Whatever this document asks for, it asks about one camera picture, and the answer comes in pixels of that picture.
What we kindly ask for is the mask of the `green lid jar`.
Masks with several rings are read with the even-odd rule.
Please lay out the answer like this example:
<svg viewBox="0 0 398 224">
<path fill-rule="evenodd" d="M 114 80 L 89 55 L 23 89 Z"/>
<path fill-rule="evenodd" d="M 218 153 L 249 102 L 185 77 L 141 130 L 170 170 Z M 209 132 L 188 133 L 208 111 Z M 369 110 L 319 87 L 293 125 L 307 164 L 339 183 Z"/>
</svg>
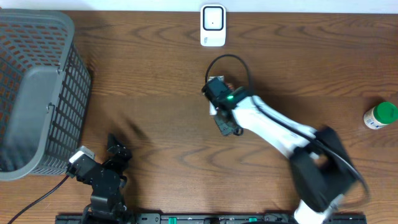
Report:
<svg viewBox="0 0 398 224">
<path fill-rule="evenodd" d="M 370 129 L 381 129 L 397 121 L 397 107 L 390 102 L 382 102 L 365 112 L 363 121 Z"/>
</svg>

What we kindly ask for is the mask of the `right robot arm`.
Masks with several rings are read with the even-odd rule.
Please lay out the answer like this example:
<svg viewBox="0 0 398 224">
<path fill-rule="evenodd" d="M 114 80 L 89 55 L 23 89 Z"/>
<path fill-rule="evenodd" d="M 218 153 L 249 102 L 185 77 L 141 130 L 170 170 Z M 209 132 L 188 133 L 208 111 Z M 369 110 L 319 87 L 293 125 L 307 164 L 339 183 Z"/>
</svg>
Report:
<svg viewBox="0 0 398 224">
<path fill-rule="evenodd" d="M 232 90 L 219 78 L 207 81 L 201 92 L 214 108 L 212 115 L 222 135 L 240 136 L 249 130 L 289 160 L 300 196 L 295 223 L 323 223 L 351 186 L 363 179 L 330 127 L 318 131 L 297 123 L 245 88 Z"/>
</svg>

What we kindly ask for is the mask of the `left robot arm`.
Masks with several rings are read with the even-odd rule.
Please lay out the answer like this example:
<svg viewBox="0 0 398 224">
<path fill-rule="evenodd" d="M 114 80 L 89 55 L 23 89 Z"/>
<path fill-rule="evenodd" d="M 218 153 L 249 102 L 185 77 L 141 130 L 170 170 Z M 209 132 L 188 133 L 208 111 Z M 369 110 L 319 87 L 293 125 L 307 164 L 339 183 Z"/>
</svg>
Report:
<svg viewBox="0 0 398 224">
<path fill-rule="evenodd" d="M 132 154 L 113 134 L 108 135 L 107 151 L 112 155 L 102 164 L 86 149 L 78 151 L 79 156 L 73 161 L 77 181 L 93 189 L 82 223 L 131 223 L 132 213 L 127 210 L 121 189 L 127 183 L 123 172 Z"/>
</svg>

